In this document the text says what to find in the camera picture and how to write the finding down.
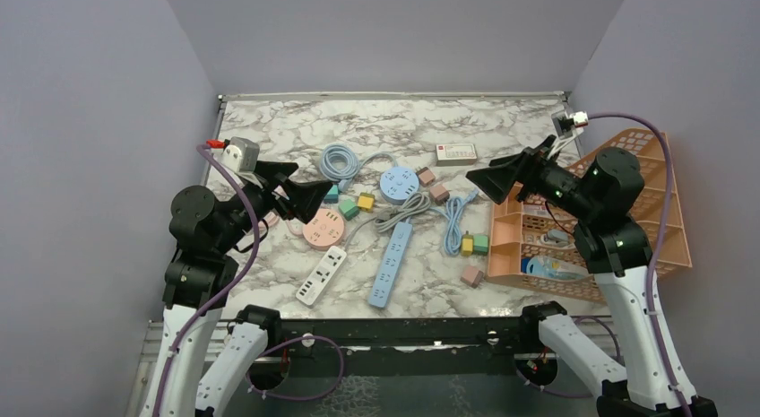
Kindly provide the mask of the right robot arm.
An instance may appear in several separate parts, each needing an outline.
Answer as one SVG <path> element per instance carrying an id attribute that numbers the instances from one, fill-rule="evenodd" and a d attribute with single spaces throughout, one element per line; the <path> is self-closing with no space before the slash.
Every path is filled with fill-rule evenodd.
<path id="1" fill-rule="evenodd" d="M 559 166 L 553 137 L 473 169 L 467 178 L 501 204 L 540 195 L 574 216 L 575 247 L 604 296 L 623 361 L 614 361 L 556 303 L 525 308 L 517 339 L 544 346 L 586 385 L 600 416 L 714 416 L 715 403 L 695 391 L 678 364 L 656 287 L 657 256 L 631 216 L 644 179 L 638 159 L 618 147 L 601 149 L 581 176 Z"/>

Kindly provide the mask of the yellow charger plug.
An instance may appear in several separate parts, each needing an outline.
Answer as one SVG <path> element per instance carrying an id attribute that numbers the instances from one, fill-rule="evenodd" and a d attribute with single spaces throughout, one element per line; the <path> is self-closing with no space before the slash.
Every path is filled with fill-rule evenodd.
<path id="1" fill-rule="evenodd" d="M 375 196 L 370 193 L 361 193 L 358 196 L 356 205 L 359 210 L 372 213 L 375 206 Z"/>

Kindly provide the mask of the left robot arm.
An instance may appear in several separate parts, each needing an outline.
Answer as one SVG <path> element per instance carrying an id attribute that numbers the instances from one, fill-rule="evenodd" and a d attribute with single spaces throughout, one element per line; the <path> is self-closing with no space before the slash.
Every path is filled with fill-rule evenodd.
<path id="1" fill-rule="evenodd" d="M 331 188 L 328 181 L 297 183 L 290 162 L 260 162 L 252 170 L 261 184 L 239 186 L 220 201 L 205 186 L 181 190 L 171 203 L 169 231 L 177 249 L 165 272 L 164 332 L 159 364 L 141 411 L 143 416 L 184 416 L 194 412 L 195 388 L 212 329 L 231 288 L 247 273 L 228 252 L 248 233 L 257 233 L 271 211 L 310 221 Z"/>

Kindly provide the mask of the teal charger plug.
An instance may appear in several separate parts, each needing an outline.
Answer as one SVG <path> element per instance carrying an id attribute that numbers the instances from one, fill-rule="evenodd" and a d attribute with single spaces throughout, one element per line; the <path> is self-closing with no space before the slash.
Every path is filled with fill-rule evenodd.
<path id="1" fill-rule="evenodd" d="M 324 196 L 323 202 L 325 204 L 336 204 L 339 202 L 340 190 L 337 185 L 333 184 Z"/>

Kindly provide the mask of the pink charger plug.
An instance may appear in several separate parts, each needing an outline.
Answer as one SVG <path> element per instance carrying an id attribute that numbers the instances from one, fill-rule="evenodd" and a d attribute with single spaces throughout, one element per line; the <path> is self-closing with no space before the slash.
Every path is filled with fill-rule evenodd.
<path id="1" fill-rule="evenodd" d="M 433 185 L 429 189 L 429 196 L 434 204 L 445 204 L 450 198 L 449 190 L 442 184 Z"/>

